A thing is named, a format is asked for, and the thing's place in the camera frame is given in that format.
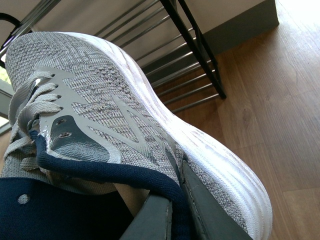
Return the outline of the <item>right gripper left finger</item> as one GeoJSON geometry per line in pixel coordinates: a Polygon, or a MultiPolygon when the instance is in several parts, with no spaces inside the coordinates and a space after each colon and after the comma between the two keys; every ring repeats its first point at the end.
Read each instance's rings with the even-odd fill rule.
{"type": "Polygon", "coordinates": [[[172,237],[172,202],[150,194],[122,240],[170,240],[172,237]]]}

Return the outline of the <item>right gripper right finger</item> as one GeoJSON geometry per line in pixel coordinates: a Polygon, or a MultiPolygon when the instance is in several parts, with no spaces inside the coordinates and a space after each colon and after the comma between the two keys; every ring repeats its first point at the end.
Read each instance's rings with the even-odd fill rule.
{"type": "Polygon", "coordinates": [[[180,167],[180,177],[197,240],[251,239],[225,212],[185,160],[180,167]]]}

